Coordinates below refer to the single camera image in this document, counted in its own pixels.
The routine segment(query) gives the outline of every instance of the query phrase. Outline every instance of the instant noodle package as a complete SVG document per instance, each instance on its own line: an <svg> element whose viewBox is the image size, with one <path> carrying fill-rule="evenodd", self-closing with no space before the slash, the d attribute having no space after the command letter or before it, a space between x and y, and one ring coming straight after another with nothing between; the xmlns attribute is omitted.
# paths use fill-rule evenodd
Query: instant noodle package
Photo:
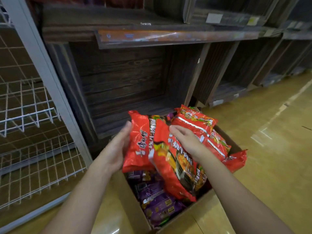
<svg viewBox="0 0 312 234"><path fill-rule="evenodd" d="M211 188L203 167L170 133L169 125L190 129L231 172L242 168L247 159L246 150L216 126L216 119L198 108L181 105L175 110L167 116L129 111L133 127L122 171L154 228L167 223Z"/></svg>

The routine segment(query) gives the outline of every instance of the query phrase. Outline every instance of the yellow label on package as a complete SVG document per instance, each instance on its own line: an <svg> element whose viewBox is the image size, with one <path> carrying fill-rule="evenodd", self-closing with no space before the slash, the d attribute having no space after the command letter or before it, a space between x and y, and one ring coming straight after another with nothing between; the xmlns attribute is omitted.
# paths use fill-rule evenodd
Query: yellow label on package
<svg viewBox="0 0 312 234"><path fill-rule="evenodd" d="M247 25L249 25L249 26L256 26L259 19L260 19L260 17L258 17L258 16L252 16L252 17L249 18L249 21L248 21Z"/></svg>

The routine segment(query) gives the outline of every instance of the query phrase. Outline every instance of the white sticker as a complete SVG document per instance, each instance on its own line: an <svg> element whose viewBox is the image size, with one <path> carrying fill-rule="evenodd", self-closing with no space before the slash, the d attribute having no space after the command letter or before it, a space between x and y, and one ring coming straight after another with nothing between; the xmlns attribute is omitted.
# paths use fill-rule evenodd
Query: white sticker
<svg viewBox="0 0 312 234"><path fill-rule="evenodd" d="M292 29L292 28L294 28L294 26L296 25L296 21L292 21L290 24L289 24L289 26L287 27L287 29Z"/></svg>
<svg viewBox="0 0 312 234"><path fill-rule="evenodd" d="M266 33L263 35L263 37L270 37L274 32L274 29L267 30Z"/></svg>
<svg viewBox="0 0 312 234"><path fill-rule="evenodd" d="M295 29L300 29L300 27L303 25L303 22L300 21L298 22L298 24L296 25Z"/></svg>
<svg viewBox="0 0 312 234"><path fill-rule="evenodd" d="M260 19L260 17L258 17L258 16L252 16L252 17L249 18L249 21L248 21L247 25L249 25L249 26L256 26L259 19Z"/></svg>
<svg viewBox="0 0 312 234"><path fill-rule="evenodd" d="M221 22L223 14L213 14L209 13L206 19L206 23L209 24L219 24Z"/></svg>
<svg viewBox="0 0 312 234"><path fill-rule="evenodd" d="M213 106L217 106L217 105L222 104L222 103L223 103L223 99L217 100L217 101L213 102Z"/></svg>

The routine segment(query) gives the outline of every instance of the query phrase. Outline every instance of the wire rack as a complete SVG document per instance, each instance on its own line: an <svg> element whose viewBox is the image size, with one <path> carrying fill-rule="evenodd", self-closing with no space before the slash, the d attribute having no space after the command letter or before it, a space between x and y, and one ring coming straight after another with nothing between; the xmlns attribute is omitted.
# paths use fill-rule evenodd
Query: wire rack
<svg viewBox="0 0 312 234"><path fill-rule="evenodd" d="M57 118L60 114L40 78L0 83L0 136Z"/></svg>
<svg viewBox="0 0 312 234"><path fill-rule="evenodd" d="M1 27L14 28L10 16L8 15L8 13L6 12L6 9L3 7L1 3L0 3L0 17L2 17L0 21L0 28Z"/></svg>
<svg viewBox="0 0 312 234"><path fill-rule="evenodd" d="M39 144L31 145L0 157L3 172L0 176L0 210L10 209L25 198L41 194L43 189L51 189L84 172L84 161L76 145L67 139L69 137L62 135L41 143L43 148L39 148ZM59 141L57 147L53 145L56 141Z"/></svg>

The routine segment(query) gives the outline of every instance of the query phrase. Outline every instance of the yellow floor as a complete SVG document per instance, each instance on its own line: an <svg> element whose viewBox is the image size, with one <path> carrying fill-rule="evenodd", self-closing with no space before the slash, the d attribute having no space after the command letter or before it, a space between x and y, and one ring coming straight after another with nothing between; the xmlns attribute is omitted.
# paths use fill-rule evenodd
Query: yellow floor
<svg viewBox="0 0 312 234"><path fill-rule="evenodd" d="M242 148L247 163L235 176L295 233L312 222L312 74L285 79L247 97L204 108ZM38 233L55 208L11 233ZM133 233L116 192L109 185L93 234ZM234 233L219 201L207 201L166 233Z"/></svg>

